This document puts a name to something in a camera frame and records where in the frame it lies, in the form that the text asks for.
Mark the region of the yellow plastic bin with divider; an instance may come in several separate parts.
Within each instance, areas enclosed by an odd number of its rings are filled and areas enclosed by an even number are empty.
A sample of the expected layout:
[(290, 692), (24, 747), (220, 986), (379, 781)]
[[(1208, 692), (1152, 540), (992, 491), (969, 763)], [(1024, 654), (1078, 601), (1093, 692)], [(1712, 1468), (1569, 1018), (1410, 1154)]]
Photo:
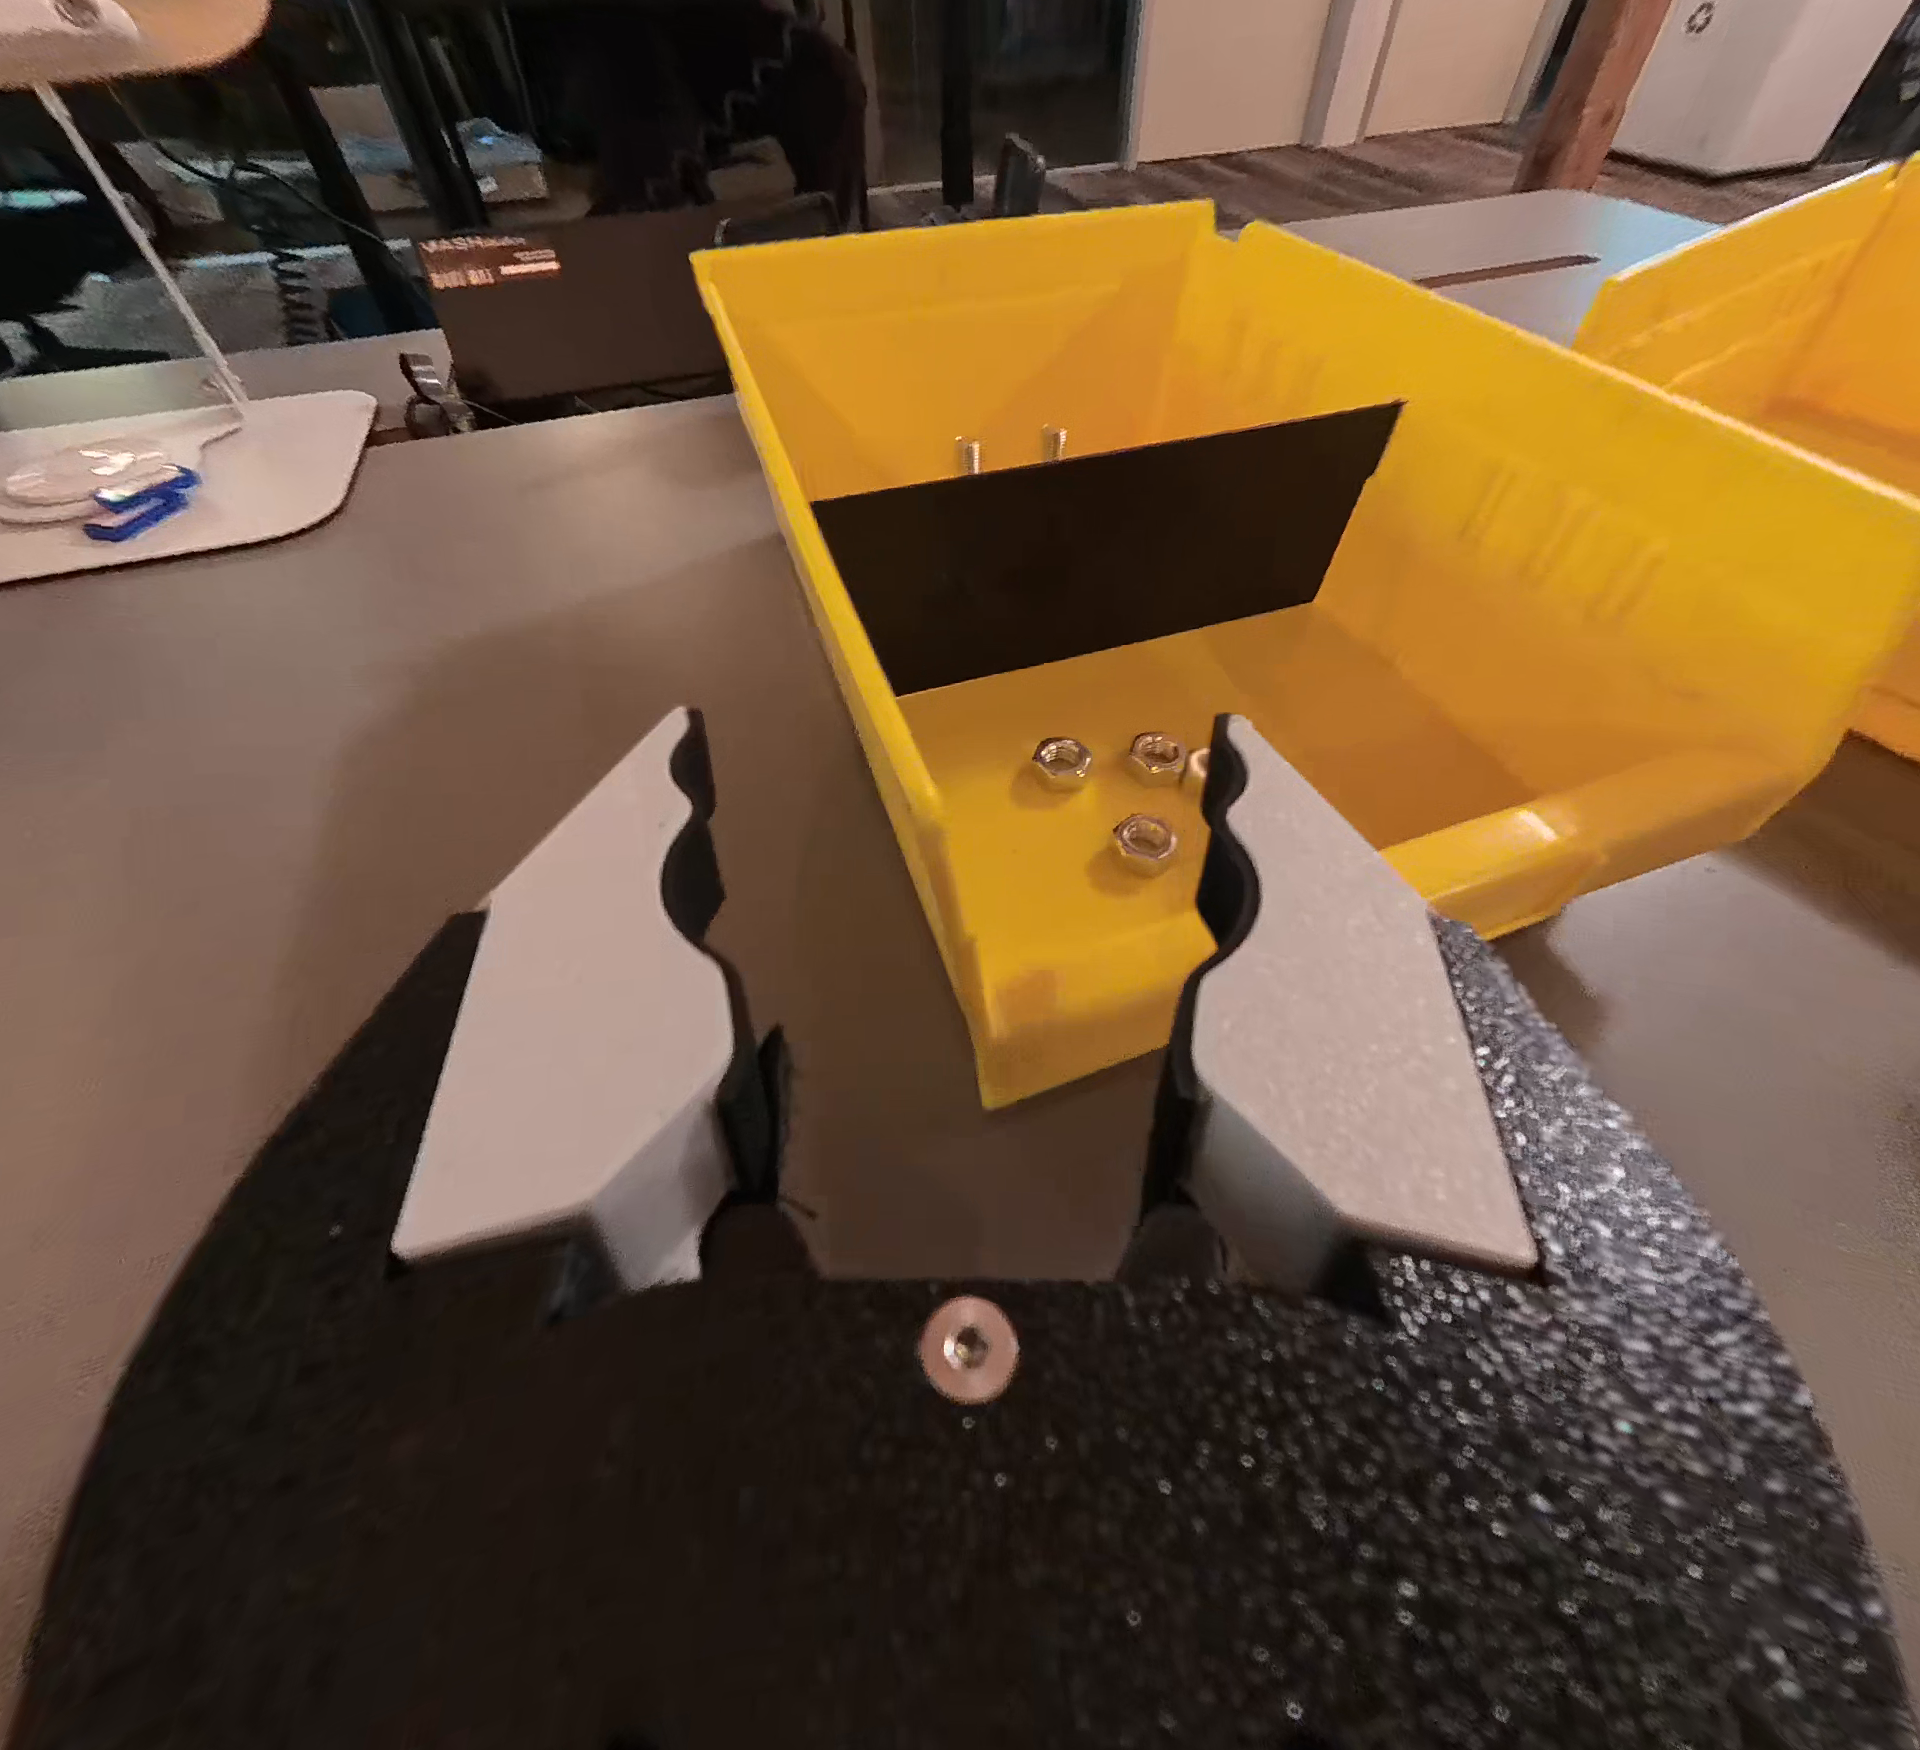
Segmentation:
[[(1182, 785), (1126, 766), (1236, 714), (1437, 913), (1485, 938), (1744, 839), (1764, 766), (1682, 781), (1688, 705), (1573, 594), (1602, 504), (1604, 368), (1208, 200), (814, 235), (691, 255), (807, 611), (1001, 1109), (1168, 1042), (1211, 951)], [(1399, 402), (1302, 607), (897, 696), (820, 500)], [(1048, 736), (1093, 752), (1049, 794)], [(1180, 833), (1161, 875), (1110, 832)]]

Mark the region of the white recycling bin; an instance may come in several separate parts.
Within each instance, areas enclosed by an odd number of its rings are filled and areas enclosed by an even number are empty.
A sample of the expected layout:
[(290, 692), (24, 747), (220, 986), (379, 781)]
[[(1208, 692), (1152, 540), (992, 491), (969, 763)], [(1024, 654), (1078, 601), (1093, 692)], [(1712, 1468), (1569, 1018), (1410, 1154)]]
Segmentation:
[(1913, 0), (1674, 0), (1612, 151), (1695, 177), (1812, 165)]

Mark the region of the grey table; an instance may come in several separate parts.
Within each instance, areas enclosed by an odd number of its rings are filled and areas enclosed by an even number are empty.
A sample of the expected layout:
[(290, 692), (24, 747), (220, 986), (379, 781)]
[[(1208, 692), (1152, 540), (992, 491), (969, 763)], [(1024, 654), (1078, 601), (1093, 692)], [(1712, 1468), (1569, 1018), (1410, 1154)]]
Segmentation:
[(1572, 345), (1608, 279), (1716, 227), (1631, 200), (1548, 188), (1289, 221), (1284, 229)]

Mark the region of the clear acrylic stand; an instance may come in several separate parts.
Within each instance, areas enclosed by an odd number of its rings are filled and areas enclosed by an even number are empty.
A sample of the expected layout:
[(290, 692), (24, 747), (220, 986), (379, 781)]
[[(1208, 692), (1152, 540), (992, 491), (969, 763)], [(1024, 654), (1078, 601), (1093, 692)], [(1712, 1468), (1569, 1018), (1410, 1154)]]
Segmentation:
[(174, 271), (169, 270), (162, 254), (156, 250), (156, 244), (147, 233), (147, 227), (144, 225), (142, 217), (135, 214), (135, 209), (131, 207), (131, 201), (124, 196), (124, 192), (115, 186), (113, 176), (102, 163), (97, 151), (91, 148), (90, 139), (79, 128), (70, 106), (65, 106), (57, 89), (47, 81), (33, 81), (29, 89), (37, 106), (47, 113), (47, 117), (52, 117), (54, 125), (64, 136), (78, 163), (83, 167), (83, 171), (91, 177), (91, 181), (99, 190), (112, 216), (121, 225), (128, 239), (131, 242), (131, 247), (137, 250), (140, 258), (156, 278), (171, 309), (186, 325), (193, 345), (203, 357), (203, 365), (209, 373), (216, 393), (224, 399), (224, 404), (236, 410), (239, 418), (245, 418), (250, 396), (238, 371), (230, 365), (226, 351), (216, 341), (216, 338), (212, 335), (212, 332), (208, 329), (208, 325), (203, 324), (203, 320), (199, 317), (191, 301), (186, 297)]

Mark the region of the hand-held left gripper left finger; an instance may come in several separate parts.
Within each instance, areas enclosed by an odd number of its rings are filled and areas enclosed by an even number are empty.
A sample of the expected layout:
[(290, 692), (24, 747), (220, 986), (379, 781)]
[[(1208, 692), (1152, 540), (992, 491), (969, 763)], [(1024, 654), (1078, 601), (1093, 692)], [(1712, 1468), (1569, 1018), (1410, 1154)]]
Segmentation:
[(713, 813), (705, 720), (675, 705), (491, 889), (400, 1263), (563, 1241), (620, 1292), (795, 1276), (793, 1055), (708, 940)]

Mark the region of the empty yellow plastic bin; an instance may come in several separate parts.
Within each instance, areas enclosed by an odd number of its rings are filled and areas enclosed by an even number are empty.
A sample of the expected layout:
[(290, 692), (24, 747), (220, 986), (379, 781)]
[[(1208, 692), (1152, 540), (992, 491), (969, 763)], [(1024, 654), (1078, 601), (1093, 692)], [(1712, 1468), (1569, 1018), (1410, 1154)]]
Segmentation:
[(1915, 758), (1915, 159), (1618, 274), (1576, 351), (1612, 426), (1566, 562), (1685, 703), (1682, 781)]

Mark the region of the black bin divider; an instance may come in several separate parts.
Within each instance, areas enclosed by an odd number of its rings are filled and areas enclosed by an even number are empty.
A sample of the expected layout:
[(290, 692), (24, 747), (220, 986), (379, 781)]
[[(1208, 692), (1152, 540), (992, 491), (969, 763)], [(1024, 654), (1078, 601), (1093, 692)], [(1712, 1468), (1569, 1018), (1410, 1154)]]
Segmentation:
[(1399, 402), (812, 506), (896, 696), (1316, 600)]

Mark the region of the clear round disc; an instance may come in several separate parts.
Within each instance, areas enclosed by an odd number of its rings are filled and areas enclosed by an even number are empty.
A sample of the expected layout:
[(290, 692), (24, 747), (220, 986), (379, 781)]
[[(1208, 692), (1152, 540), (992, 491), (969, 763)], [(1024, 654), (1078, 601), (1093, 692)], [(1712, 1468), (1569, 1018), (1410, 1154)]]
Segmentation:
[(153, 463), (184, 460), (174, 448), (140, 436), (61, 443), (3, 472), (2, 524), (26, 529), (81, 524), (97, 511), (93, 490)]

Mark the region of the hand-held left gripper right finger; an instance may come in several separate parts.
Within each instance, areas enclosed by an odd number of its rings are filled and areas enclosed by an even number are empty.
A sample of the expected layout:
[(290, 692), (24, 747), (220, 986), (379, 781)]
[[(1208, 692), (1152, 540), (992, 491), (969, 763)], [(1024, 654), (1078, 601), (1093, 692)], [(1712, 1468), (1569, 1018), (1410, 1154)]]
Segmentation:
[(1530, 1279), (1539, 1245), (1428, 901), (1256, 727), (1211, 726), (1142, 1271), (1329, 1293), (1369, 1249)]

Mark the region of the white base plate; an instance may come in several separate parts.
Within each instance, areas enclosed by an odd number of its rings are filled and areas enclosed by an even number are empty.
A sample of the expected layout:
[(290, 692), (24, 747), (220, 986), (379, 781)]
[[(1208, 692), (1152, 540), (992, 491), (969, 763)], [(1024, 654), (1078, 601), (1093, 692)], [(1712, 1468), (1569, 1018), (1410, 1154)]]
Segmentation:
[(362, 389), (250, 397), (227, 404), (90, 418), (3, 432), (3, 473), (74, 442), (150, 440), (199, 476), (188, 507), (131, 542), (87, 542), (79, 521), (2, 521), (2, 586), (129, 569), (153, 562), (298, 537), (330, 521), (362, 466), (376, 399)]

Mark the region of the black case with label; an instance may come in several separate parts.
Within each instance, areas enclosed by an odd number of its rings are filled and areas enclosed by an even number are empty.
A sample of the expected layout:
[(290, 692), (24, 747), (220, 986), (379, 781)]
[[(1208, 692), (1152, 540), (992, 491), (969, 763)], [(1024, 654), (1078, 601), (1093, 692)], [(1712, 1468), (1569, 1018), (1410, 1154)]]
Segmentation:
[(691, 260), (720, 203), (468, 229), (413, 244), (455, 386), (495, 411), (593, 393), (720, 393)]

